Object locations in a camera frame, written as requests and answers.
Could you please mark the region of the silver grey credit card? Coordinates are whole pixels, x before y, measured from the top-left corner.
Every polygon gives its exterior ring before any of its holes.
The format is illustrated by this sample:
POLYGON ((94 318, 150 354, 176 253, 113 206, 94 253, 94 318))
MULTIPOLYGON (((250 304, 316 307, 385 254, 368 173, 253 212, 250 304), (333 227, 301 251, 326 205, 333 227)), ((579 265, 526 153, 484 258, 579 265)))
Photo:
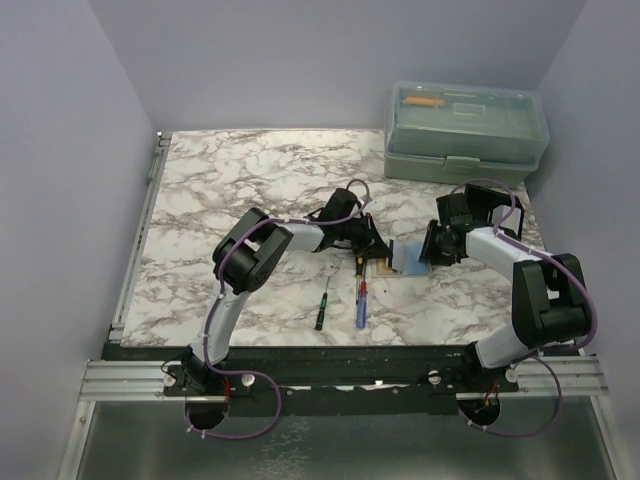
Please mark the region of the silver grey credit card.
POLYGON ((406 246, 402 241, 391 239, 389 241, 389 256, 387 266, 394 272, 403 274, 406 264, 406 246))

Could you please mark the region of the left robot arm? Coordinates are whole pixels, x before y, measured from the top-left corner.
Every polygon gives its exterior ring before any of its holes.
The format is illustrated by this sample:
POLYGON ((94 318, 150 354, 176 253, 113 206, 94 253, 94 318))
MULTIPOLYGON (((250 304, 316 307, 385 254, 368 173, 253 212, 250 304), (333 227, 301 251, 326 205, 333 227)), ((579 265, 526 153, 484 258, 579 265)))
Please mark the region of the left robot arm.
POLYGON ((217 366, 229 353, 231 334, 250 295, 263 287, 288 251, 319 253, 346 249, 362 261, 385 259, 390 249, 360 199, 338 188, 328 202, 301 219, 276 218, 249 209, 212 254, 213 302, 196 339, 181 358, 188 384, 201 395, 222 380, 217 366))

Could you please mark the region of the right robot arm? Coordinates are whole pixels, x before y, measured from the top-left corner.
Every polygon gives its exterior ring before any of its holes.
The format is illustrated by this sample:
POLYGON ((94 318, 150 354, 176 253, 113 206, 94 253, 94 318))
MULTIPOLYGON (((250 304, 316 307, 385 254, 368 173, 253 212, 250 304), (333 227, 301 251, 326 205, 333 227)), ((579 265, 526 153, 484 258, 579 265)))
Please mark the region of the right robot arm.
POLYGON ((591 333, 594 313, 579 260, 520 242, 518 198, 471 185, 437 198, 436 205, 439 218, 429 222, 420 259, 433 266, 472 259, 511 284, 510 323, 466 348, 459 371, 467 389, 483 391, 496 380, 496 369, 591 333))

